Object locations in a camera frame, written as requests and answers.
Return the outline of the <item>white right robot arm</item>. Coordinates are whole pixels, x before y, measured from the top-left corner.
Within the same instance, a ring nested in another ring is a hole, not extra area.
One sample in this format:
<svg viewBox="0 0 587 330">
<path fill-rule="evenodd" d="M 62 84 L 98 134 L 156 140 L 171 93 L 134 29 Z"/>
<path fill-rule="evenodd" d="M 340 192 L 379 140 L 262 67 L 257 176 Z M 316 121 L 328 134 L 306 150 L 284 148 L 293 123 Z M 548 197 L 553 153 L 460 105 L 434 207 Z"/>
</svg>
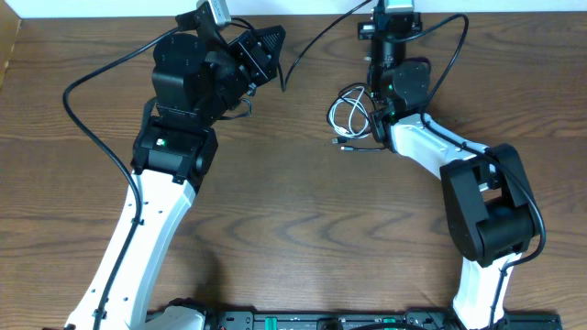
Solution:
<svg viewBox="0 0 587 330">
<path fill-rule="evenodd" d="M 408 42 L 435 31 L 419 14 L 384 2 L 358 27 L 371 43 L 367 82 L 374 139 L 440 179 L 450 236 L 463 264 L 452 309 L 465 329 L 495 329 L 513 267 L 535 259 L 546 228 L 515 148 L 488 147 L 447 130 L 426 109 L 437 92 L 426 58 Z"/>
</svg>

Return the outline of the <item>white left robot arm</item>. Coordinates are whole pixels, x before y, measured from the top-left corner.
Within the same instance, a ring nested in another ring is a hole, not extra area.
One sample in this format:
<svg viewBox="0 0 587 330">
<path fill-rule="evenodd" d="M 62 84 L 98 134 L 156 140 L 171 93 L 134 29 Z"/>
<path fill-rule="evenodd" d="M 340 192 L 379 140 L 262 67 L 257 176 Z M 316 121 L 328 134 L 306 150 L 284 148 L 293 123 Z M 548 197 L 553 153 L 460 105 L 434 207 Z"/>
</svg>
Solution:
<svg viewBox="0 0 587 330">
<path fill-rule="evenodd" d="M 158 313 L 150 298 L 170 243 L 194 205 L 218 147 L 214 124 L 279 72 L 285 31 L 247 28 L 231 41 L 219 26 L 181 23 L 148 44 L 156 94 L 146 102 L 133 158 L 120 171 L 125 204 L 94 278 L 66 320 L 69 329 L 208 329 L 188 301 Z"/>
</svg>

